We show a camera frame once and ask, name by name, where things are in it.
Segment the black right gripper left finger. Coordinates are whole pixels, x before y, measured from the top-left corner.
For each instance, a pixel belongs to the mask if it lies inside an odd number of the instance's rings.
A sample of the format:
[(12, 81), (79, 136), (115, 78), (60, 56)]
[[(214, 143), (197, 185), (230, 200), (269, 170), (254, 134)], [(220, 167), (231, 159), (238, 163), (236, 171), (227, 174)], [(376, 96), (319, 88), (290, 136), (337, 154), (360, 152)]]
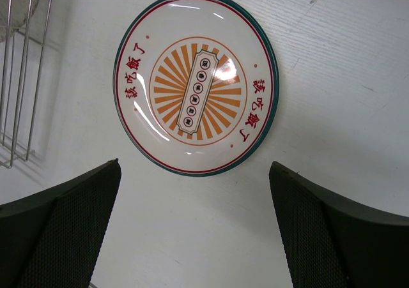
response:
[(89, 287), (120, 181), (114, 159), (1, 205), (1, 287)]

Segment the orange sunburst ceramic plate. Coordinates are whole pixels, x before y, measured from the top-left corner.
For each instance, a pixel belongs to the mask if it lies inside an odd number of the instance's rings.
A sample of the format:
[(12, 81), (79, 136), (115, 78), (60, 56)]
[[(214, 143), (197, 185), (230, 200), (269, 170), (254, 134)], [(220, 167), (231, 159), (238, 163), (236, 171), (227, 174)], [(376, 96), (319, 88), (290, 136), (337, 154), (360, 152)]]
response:
[(157, 0), (126, 30), (114, 102), (134, 146), (159, 167), (212, 176), (250, 157), (277, 111), (279, 70), (257, 20), (232, 0)]

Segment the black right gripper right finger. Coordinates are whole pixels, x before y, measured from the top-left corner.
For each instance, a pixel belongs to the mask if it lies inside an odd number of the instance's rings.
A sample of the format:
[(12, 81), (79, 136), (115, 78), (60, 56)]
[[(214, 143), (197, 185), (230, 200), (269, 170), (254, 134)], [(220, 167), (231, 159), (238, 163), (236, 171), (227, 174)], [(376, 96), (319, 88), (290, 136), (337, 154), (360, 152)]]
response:
[(408, 287), (408, 217), (355, 202), (279, 162), (269, 181), (293, 287)]

